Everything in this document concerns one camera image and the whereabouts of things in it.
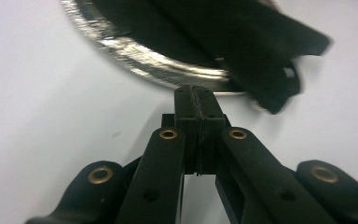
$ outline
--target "black object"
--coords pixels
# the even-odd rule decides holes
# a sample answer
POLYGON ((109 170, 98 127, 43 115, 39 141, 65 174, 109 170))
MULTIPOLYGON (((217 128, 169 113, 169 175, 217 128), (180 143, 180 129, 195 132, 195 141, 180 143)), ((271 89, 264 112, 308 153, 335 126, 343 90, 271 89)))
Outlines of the black object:
POLYGON ((358 182, 322 161, 287 169, 251 132, 231 127, 209 90, 177 89, 162 126, 142 158, 87 166, 51 215, 27 223, 179 223, 185 173, 216 175, 232 224, 358 223, 358 182))
POLYGON ((180 62, 223 68, 270 113, 300 92, 291 60, 329 40, 256 0, 92 0, 127 36, 180 62))

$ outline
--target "white surface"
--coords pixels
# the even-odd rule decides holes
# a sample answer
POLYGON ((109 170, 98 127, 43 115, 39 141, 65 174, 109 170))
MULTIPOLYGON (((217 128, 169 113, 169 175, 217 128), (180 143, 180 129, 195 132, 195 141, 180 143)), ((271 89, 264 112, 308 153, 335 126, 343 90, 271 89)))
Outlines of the white surface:
MULTIPOLYGON (((335 164, 358 180, 358 1, 277 1, 335 41, 303 57, 304 92, 277 116, 245 96, 219 97, 282 164, 335 164)), ((111 63, 68 20, 59 1, 0 1, 0 223, 50 213, 94 161, 122 165, 143 153, 172 90, 111 63)), ((213 178, 187 178, 182 223, 228 223, 213 178)))

